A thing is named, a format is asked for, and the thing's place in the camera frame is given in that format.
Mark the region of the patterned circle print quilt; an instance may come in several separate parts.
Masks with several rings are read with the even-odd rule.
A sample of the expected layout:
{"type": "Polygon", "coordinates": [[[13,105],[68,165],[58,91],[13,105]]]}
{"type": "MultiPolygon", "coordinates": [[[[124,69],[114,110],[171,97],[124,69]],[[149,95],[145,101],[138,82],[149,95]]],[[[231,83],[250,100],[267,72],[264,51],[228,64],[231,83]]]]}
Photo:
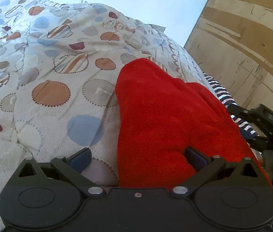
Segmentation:
{"type": "Polygon", "coordinates": [[[0,192],[23,159],[48,162],[85,147],[94,160],[85,174],[117,185],[114,89],[122,67],[138,58],[209,86],[183,47],[112,7],[0,0],[0,192]]]}

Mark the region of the red knitted garment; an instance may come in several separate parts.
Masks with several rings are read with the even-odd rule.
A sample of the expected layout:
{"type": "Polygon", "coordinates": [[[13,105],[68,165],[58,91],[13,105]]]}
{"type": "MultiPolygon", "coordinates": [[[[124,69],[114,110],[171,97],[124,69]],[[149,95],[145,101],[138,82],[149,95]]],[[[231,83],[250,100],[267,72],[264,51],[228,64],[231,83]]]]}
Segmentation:
{"type": "Polygon", "coordinates": [[[117,145],[122,188],[166,188],[196,173],[184,155],[193,147],[229,162],[253,152],[225,106],[203,85],[173,78],[148,59],[126,64],[116,84],[117,145]]]}

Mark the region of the plywood wardrobe panel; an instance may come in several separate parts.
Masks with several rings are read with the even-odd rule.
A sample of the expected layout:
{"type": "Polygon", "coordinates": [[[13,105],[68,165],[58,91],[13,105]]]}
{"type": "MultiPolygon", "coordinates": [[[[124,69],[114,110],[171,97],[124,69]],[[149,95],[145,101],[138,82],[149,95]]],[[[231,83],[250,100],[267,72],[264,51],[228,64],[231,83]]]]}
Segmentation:
{"type": "Polygon", "coordinates": [[[185,49],[239,105],[273,110],[273,0],[208,0],[185,49]]]}

